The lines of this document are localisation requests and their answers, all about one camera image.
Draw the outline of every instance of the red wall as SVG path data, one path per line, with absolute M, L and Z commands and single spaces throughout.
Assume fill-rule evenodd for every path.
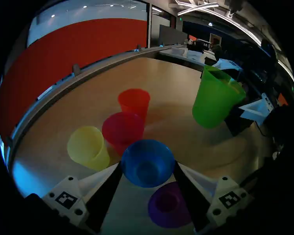
M 47 88 L 100 59 L 146 47 L 147 22 L 98 19 L 65 26 L 31 44 L 14 62 L 0 87 L 0 135 L 6 143 L 15 125 Z

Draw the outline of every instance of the table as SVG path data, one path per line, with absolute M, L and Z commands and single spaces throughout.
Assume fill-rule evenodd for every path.
M 118 94 L 129 88 L 142 88 L 151 95 L 145 139 L 163 142 L 177 161 L 209 177 L 229 175 L 242 181 L 270 154 L 267 139 L 254 126 L 232 137 L 225 122 L 214 129 L 198 125 L 192 117 L 192 105 L 200 75 L 200 71 L 181 65 L 137 58 L 81 84 L 47 109 L 24 136 L 12 167 L 18 189 L 24 196 L 36 193 L 42 197 L 67 175 L 82 179 L 95 173 L 69 158 L 67 141 L 80 126 L 101 129 L 106 118 L 121 111 Z M 113 165 L 120 157 L 107 147 Z M 132 234 L 138 228 L 144 234 L 191 234 L 191 224 L 181 232 L 151 222 L 146 205 L 155 190 L 136 187 L 122 176 L 102 234 L 120 230 Z
M 178 59 L 182 59 L 191 63 L 195 63 L 201 66 L 205 66 L 205 58 L 208 57 L 212 60 L 216 60 L 214 53 L 211 51 L 204 50 L 203 53 L 198 51 L 191 51 L 187 48 L 176 48 L 168 49 L 159 52 L 162 55 L 170 56 Z M 237 71 L 243 71 L 243 69 L 238 66 L 235 62 L 231 60 L 219 59 L 217 63 L 213 65 L 220 70 L 224 69 L 235 69 Z
M 205 58 L 208 57 L 212 60 L 216 60 L 215 56 L 208 52 L 191 51 L 187 48 L 168 49 L 159 52 L 162 55 L 182 59 L 191 63 L 195 63 L 201 66 L 205 66 Z

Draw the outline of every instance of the blue cup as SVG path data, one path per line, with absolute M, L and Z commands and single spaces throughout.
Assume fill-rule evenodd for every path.
M 123 153 L 121 167 L 133 184 L 152 188 L 166 182 L 173 173 L 175 159 L 163 143 L 153 139 L 139 140 Z

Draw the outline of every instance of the purple cup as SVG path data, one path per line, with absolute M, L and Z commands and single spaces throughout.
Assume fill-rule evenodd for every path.
M 177 182 L 160 187 L 149 199 L 148 214 L 163 228 L 178 228 L 192 222 Z

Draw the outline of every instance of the plastic cup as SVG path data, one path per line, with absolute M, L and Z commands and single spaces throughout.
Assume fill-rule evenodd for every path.
M 178 228 L 192 222 L 177 182 L 160 187 L 149 199 L 148 214 L 163 228 Z
M 68 143 L 70 158 L 83 166 L 101 171 L 110 163 L 103 136 L 96 127 L 81 127 L 73 132 Z
M 119 112 L 107 118 L 102 125 L 104 138 L 122 156 L 125 149 L 135 141 L 142 139 L 144 123 L 130 112 Z
M 129 89 L 123 91 L 118 97 L 123 112 L 132 112 L 141 117 L 145 123 L 150 95 L 142 89 Z
M 205 66 L 192 109 L 193 117 L 205 128 L 216 127 L 245 97 L 244 89 L 229 75 L 215 67 Z
M 123 153 L 121 167 L 133 184 L 152 188 L 163 184 L 173 173 L 175 159 L 163 143 L 143 139 L 133 143 Z

